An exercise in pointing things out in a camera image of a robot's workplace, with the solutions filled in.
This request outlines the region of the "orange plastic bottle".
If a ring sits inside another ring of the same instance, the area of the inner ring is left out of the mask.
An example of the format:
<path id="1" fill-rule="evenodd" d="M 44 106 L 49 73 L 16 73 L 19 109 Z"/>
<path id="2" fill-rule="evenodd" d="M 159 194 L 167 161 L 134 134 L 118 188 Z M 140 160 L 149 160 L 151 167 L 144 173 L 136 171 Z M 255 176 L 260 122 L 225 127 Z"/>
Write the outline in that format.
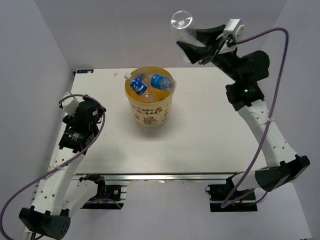
<path id="1" fill-rule="evenodd" d="M 153 104 L 164 100 L 168 95 L 169 94 L 167 92 L 161 90 L 146 91 L 139 97 L 139 102 L 144 104 Z"/>

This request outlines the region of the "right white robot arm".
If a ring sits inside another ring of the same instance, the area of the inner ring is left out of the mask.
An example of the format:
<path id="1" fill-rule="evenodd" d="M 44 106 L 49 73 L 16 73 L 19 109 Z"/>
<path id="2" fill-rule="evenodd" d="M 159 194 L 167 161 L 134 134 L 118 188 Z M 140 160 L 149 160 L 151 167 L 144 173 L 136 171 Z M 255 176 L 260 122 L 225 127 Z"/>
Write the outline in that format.
<path id="1" fill-rule="evenodd" d="M 227 99 L 259 143 L 247 170 L 228 178 L 226 195 L 236 200 L 245 190 L 260 188 L 271 192 L 296 179 L 310 160 L 297 154 L 273 120 L 278 94 L 274 94 L 268 107 L 258 86 L 258 81 L 269 76 L 269 56 L 262 50 L 237 56 L 237 46 L 243 40 L 238 40 L 226 25 L 198 29 L 196 34 L 203 46 L 183 41 L 177 41 L 177 45 L 192 64 L 211 62 L 234 81 L 225 87 Z"/>

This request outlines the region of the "clear plastic bottle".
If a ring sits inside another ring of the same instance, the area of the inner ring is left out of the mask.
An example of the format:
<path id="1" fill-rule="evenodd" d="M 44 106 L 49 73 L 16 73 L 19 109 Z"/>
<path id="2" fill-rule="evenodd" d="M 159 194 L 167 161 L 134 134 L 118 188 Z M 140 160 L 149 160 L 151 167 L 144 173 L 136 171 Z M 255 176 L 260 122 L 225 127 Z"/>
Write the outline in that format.
<path id="1" fill-rule="evenodd" d="M 186 10 L 179 10 L 170 20 L 170 30 L 175 41 L 185 42 L 197 47 L 202 44 L 197 41 L 197 33 L 193 16 Z"/>

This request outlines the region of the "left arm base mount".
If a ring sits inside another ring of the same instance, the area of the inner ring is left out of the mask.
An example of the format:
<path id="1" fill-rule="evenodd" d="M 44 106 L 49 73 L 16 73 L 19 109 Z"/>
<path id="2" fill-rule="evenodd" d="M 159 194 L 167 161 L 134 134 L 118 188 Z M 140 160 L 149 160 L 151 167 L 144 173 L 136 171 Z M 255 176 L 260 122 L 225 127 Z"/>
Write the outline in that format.
<path id="1" fill-rule="evenodd" d="M 82 181 L 91 181 L 97 185 L 97 193 L 81 208 L 89 210 L 120 210 L 124 206 L 127 186 L 106 182 L 99 174 L 87 174 L 79 178 L 78 186 Z"/>

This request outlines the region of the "blue label water bottle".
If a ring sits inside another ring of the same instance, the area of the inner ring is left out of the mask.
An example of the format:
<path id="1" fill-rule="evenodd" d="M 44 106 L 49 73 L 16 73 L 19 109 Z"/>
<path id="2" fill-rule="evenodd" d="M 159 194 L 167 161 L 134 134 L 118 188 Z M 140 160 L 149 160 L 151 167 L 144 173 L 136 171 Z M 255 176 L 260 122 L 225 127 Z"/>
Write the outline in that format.
<path id="1" fill-rule="evenodd" d="M 177 87 L 177 83 L 172 77 L 160 74 L 144 74 L 141 75 L 141 79 L 146 82 L 148 86 L 167 93 L 173 93 Z"/>

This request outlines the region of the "blue label bottle white cap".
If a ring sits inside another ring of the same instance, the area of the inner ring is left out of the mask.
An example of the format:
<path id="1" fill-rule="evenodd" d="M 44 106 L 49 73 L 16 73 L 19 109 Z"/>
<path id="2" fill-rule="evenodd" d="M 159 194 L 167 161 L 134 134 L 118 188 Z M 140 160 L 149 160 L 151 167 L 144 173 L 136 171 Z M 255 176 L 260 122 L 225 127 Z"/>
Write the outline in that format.
<path id="1" fill-rule="evenodd" d="M 133 77 L 130 73 L 124 75 L 126 81 L 129 81 L 130 88 L 138 95 L 142 96 L 147 93 L 148 85 L 146 84 L 143 73 L 139 73 L 137 76 Z"/>

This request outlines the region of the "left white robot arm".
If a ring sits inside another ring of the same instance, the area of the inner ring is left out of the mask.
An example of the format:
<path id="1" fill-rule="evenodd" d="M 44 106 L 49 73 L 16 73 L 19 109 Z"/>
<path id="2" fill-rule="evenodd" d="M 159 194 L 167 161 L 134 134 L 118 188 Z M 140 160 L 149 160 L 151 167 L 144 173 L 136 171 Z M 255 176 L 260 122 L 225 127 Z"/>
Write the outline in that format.
<path id="1" fill-rule="evenodd" d="M 104 178 L 98 174 L 81 177 L 79 186 L 66 195 L 71 180 L 88 148 L 105 123 L 106 109 L 93 98 L 83 95 L 78 101 L 73 95 L 64 97 L 59 107 L 67 114 L 66 127 L 58 143 L 55 164 L 41 192 L 30 207 L 24 207 L 19 219 L 32 232 L 55 240 L 67 233 L 72 216 L 89 200 L 105 196 Z"/>

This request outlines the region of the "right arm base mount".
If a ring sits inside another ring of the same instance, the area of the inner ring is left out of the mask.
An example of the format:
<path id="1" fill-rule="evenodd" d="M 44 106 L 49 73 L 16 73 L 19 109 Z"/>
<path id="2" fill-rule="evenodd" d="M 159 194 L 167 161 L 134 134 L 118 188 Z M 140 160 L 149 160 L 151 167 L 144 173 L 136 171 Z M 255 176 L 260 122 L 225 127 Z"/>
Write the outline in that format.
<path id="1" fill-rule="evenodd" d="M 256 195 L 253 190 L 236 190 L 227 202 L 235 202 L 222 208 L 222 203 L 232 191 L 234 185 L 228 178 L 224 184 L 209 184 L 204 191 L 209 196 L 209 206 L 212 213 L 257 212 Z"/>

